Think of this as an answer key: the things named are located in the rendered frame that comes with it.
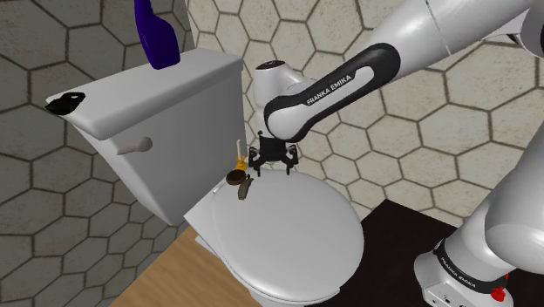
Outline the yellow candle holder with candle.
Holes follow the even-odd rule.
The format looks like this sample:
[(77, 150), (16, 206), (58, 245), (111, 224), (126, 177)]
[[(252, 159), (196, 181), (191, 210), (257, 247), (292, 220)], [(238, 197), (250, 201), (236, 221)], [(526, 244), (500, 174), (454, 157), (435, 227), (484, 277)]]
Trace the yellow candle holder with candle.
[(245, 171), (248, 166), (247, 166), (247, 163), (245, 162), (245, 156), (242, 154), (242, 151), (241, 151), (240, 140), (236, 141), (236, 151), (237, 151), (237, 155), (236, 155), (235, 169)]

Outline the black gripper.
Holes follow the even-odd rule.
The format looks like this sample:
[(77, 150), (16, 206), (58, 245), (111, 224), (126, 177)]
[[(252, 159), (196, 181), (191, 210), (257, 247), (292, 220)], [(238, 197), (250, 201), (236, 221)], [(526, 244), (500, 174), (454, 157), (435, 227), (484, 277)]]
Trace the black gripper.
[(259, 132), (259, 149), (250, 147), (248, 149), (248, 167), (256, 171), (257, 176), (261, 176), (261, 166), (266, 162), (281, 161), (286, 166), (286, 175), (290, 175), (290, 170), (297, 164), (297, 147), (289, 145), (283, 140), (273, 137), (266, 137), (262, 131)]

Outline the purple bottle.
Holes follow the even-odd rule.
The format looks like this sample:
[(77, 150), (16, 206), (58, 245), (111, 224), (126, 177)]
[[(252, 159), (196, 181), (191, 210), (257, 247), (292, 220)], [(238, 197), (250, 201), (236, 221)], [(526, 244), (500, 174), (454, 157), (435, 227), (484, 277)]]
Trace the purple bottle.
[(150, 0), (133, 0), (134, 18), (149, 64), (161, 70), (180, 62), (180, 49), (173, 27), (156, 16)]

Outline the flat black object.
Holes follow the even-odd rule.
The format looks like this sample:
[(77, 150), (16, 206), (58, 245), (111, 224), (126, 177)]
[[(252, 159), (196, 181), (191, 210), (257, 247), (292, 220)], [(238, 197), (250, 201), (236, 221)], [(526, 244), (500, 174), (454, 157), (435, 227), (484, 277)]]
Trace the flat black object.
[(85, 97), (83, 92), (66, 92), (48, 103), (45, 109), (50, 113), (65, 116), (75, 111)]

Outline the round brown dish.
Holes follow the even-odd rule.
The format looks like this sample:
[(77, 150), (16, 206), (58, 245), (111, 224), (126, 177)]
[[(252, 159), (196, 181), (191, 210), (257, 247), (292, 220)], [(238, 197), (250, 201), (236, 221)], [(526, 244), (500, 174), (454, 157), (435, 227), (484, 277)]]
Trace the round brown dish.
[(242, 184), (247, 178), (244, 170), (234, 169), (226, 175), (226, 183), (232, 186)]

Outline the white toilet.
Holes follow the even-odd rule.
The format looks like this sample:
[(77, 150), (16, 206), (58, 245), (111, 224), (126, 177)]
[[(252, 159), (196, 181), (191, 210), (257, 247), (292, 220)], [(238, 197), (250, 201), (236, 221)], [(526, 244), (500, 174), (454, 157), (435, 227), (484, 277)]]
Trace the white toilet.
[[(65, 116), (137, 200), (168, 224), (188, 222), (264, 307), (326, 301), (364, 250), (350, 202), (308, 174), (263, 169), (244, 201), (226, 183), (236, 141), (245, 153), (240, 57), (195, 49), (177, 65), (140, 65), (66, 92), (86, 97)], [(66, 92), (50, 96), (46, 105)]]

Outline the dark robot stand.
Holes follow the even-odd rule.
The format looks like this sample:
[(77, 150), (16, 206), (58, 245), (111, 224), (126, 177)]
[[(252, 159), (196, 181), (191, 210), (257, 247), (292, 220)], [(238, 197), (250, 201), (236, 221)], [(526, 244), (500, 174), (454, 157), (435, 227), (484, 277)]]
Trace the dark robot stand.
[(385, 200), (362, 221), (364, 255), (356, 273), (331, 299), (310, 307), (468, 307), (452, 296), (430, 303), (414, 274), (414, 261), (454, 227)]

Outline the grey oblong object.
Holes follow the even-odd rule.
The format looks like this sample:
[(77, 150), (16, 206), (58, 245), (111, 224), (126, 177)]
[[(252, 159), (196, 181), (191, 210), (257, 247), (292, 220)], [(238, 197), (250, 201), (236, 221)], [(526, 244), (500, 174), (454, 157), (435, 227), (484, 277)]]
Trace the grey oblong object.
[(248, 191), (253, 180), (254, 179), (248, 175), (246, 179), (239, 185), (237, 192), (239, 200), (244, 201), (247, 198)]

